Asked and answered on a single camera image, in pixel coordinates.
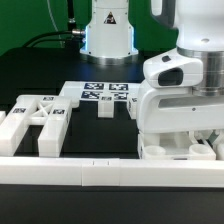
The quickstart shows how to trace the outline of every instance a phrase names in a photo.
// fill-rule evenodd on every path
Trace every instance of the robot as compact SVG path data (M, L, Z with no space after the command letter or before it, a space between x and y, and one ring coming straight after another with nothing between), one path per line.
M175 49L144 63L137 106L140 157L223 159L224 1L151 5L152 16L177 28L179 36Z
M86 27L85 46L80 50L83 59L103 65L138 59L128 5L127 0L92 0L92 19Z

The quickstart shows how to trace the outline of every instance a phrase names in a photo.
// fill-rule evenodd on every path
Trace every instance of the black cable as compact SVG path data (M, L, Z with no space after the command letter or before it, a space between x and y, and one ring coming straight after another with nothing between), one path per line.
M41 39L43 37L57 36L60 34L72 34L72 31L58 31L58 32L44 33L44 34L38 35L36 37L33 37L32 39L27 41L22 47L28 47L31 43L33 43L34 41Z
M68 18L74 19L73 0L67 0Z
M50 41L71 41L71 39L43 39L34 42L30 47L35 47L37 44L42 43L42 42L50 42Z

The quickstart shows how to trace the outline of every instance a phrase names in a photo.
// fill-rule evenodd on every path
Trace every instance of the blue light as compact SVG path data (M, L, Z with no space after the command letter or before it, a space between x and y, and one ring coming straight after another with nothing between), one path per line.
M86 43L85 43L85 50L88 50L88 26L86 27Z
M135 51L135 48L134 48L134 29L132 28L132 52Z

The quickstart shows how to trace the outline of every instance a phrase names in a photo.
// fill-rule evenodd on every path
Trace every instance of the white block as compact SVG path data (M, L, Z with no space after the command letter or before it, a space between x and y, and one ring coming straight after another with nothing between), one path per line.
M139 134L138 153L146 160L215 160L216 154L209 145L192 144L186 133L160 134L159 144L152 144L154 136Z
M59 157L72 113L70 99L57 99L38 138L40 157Z
M114 117L114 94L111 93L100 94L98 101L98 117L102 118Z
M36 100L20 98L0 125L0 156L13 156L29 125L27 119L36 110Z
M132 120L136 119L137 96L129 94L127 100L127 110Z
M5 117L6 117L5 111L0 111L0 125L4 121Z
M224 144L217 145L217 159L224 160Z
M83 186L119 186L119 184L119 159L96 159L82 167Z
M0 184L82 185L82 160L0 157Z
M218 161L120 160L120 186L223 187Z

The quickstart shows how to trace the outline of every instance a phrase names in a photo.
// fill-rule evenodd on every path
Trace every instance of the black and white pattern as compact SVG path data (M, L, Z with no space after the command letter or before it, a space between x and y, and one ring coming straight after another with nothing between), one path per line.
M62 110L62 109L55 109L53 111L53 114L64 114L65 113L65 110Z
M114 100L127 100L128 93L114 93Z
M110 84L109 90L111 91L128 91L128 84Z
M137 99L137 98L132 98L132 101L133 101L134 103L137 103L138 99Z
M92 89L92 90L103 90L103 83L86 83L84 89Z
M98 100L100 93L102 92L90 92L90 91L83 91L81 98L83 99L92 99L92 100Z
M53 101L54 100L54 97L53 96L45 96L43 98L43 101Z
M111 101L112 100L112 97L111 96L103 96L101 99L103 101Z
M26 109L25 108L15 108L13 113L14 114L23 114L25 113Z

